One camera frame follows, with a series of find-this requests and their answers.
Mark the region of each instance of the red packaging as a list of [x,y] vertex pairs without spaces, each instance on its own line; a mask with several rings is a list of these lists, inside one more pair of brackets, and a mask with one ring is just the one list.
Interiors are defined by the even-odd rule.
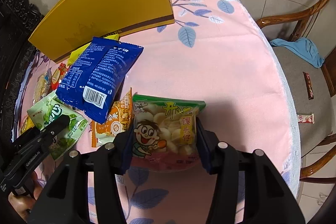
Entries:
[[60,80],[63,79],[65,73],[67,72],[67,67],[64,63],[60,63],[59,67],[55,70],[51,79],[51,88],[56,90],[58,88]]

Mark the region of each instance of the snack bag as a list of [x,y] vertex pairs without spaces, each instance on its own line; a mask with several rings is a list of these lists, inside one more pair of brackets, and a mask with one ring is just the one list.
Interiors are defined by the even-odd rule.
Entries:
[[79,140],[88,121],[82,115],[56,101],[55,98],[56,95],[53,91],[27,110],[27,113],[39,130],[45,128],[62,114],[70,117],[69,127],[55,136],[53,144],[49,147],[51,156],[57,160]]
[[23,133],[25,133],[29,128],[33,128],[34,127],[34,123],[31,120],[31,118],[29,116],[26,117],[25,121],[23,122],[23,125],[21,127],[19,136],[21,136]]
[[91,122],[92,147],[99,147],[113,142],[115,136],[128,129],[133,119],[132,89],[120,101],[115,101],[107,117],[107,121],[99,124]]
[[51,69],[49,68],[46,73],[40,75],[37,79],[37,84],[34,90],[33,104],[36,104],[39,100],[48,94],[51,85]]
[[55,70],[51,79],[51,88],[56,90],[59,85],[59,81],[64,78],[65,73],[67,72],[67,67],[64,63],[60,63],[59,67]]
[[204,101],[135,94],[132,165],[155,171],[182,170],[199,161],[196,115]]
[[66,73],[56,95],[103,124],[121,82],[142,50],[140,46],[94,37]]
[[[114,40],[119,40],[119,34],[113,34],[113,35],[109,35],[108,37],[105,37],[107,39],[114,39]],[[83,51],[85,51],[85,49],[91,44],[85,44],[84,46],[74,50],[73,52],[71,52],[70,57],[68,59],[68,66],[71,66],[77,59],[78,57],[82,54]]]

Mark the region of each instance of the human hand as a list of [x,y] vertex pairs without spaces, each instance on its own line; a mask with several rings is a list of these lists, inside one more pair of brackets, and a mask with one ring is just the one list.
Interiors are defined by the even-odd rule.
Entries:
[[15,196],[13,193],[10,193],[8,197],[8,201],[13,206],[14,210],[23,218],[23,220],[27,221],[28,212],[27,210],[32,210],[36,200],[42,192],[42,186],[37,181],[37,174],[35,171],[31,174],[31,178],[34,182],[34,198],[30,198],[28,196]]

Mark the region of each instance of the brown stripe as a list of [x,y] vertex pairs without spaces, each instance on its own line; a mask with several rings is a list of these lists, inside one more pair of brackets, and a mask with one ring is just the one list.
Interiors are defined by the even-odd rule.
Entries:
[[[163,16],[163,17],[158,17],[158,18],[146,20],[144,22],[136,23],[136,24],[133,24],[131,26],[127,26],[125,28],[122,28],[122,29],[119,29],[119,30],[116,30],[116,31],[113,31],[113,32],[110,32],[110,33],[107,33],[105,35],[102,35],[101,37],[108,37],[109,35],[112,35],[112,34],[122,34],[123,32],[128,32],[128,31],[131,31],[131,30],[134,30],[134,29],[137,29],[137,28],[145,27],[147,25],[152,25],[152,24],[155,24],[155,23],[160,23],[160,22],[164,22],[164,21],[172,20],[172,19],[174,19],[174,15],[173,14],[168,15],[168,16]],[[71,52],[77,50],[78,48],[82,47],[83,45],[85,45],[85,44],[87,44],[89,42],[86,42],[86,43],[78,46],[77,48],[73,49],[72,51],[67,52],[66,54],[63,54],[59,58],[55,59],[54,62],[58,63],[60,60],[62,60],[64,58],[66,58],[67,56],[69,56]]]

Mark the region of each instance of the blue towel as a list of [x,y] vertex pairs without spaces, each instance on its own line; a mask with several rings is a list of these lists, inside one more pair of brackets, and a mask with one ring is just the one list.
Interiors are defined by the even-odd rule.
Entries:
[[270,41],[270,44],[272,46],[286,47],[297,56],[300,56],[302,59],[312,64],[315,68],[320,68],[324,62],[324,58],[320,56],[316,45],[308,38],[300,37],[295,42],[288,42],[277,38]]

